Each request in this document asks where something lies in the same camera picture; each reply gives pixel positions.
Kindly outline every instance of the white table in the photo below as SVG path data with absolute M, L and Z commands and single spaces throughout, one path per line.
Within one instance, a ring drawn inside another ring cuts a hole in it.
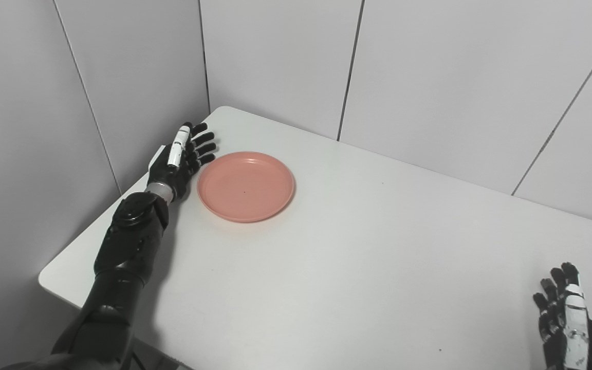
M 273 155 L 297 189 L 253 224 L 209 212 L 197 178 L 171 206 L 136 326 L 171 358 L 196 370 L 540 369 L 531 295 L 565 261 L 592 316 L 592 220 L 234 108 L 206 122 L 218 155 Z M 117 204 L 43 269 L 46 290 L 84 303 Z

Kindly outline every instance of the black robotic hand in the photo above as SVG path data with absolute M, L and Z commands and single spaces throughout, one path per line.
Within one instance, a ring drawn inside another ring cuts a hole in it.
M 542 293 L 533 295 L 541 313 L 538 330 L 547 370 L 592 370 L 592 320 L 580 288 L 579 272 L 565 262 L 550 274 L 554 281 L 541 280 L 547 297 Z
M 214 133 L 205 133 L 206 130 L 204 122 L 195 126 L 186 122 L 172 144 L 167 145 L 150 166 L 148 187 L 153 184 L 170 187 L 172 201 L 181 199 L 191 177 L 201 166 L 215 159 L 211 154 L 216 149 L 216 144 L 211 142 Z

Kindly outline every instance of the robotic arm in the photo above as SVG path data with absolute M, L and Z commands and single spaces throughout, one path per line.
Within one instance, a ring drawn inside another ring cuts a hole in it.
M 577 268 L 565 262 L 541 280 L 545 291 L 533 295 L 540 310 L 547 370 L 592 370 L 592 320 L 588 316 Z
M 132 359 L 132 326 L 143 286 L 169 224 L 168 205 L 181 199 L 200 167 L 214 160 L 207 124 L 183 125 L 150 167 L 145 192 L 120 202 L 95 261 L 96 279 L 79 315 L 51 355 L 2 370 L 125 370 Z

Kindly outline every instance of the pink plate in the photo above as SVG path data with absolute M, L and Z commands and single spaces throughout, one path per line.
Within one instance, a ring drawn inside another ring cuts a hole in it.
M 294 193 L 294 177 L 282 162 L 257 152 L 236 152 L 207 164 L 198 195 L 210 211 L 237 223 L 280 212 Z

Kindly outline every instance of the black cable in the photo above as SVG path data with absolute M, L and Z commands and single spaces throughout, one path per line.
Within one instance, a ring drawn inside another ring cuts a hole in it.
M 141 363 L 141 360 L 139 360 L 138 356 L 136 356 L 136 352 L 132 352 L 132 358 L 136 362 L 136 365 L 141 368 L 141 370 L 146 370 L 145 366 L 143 366 L 143 363 Z

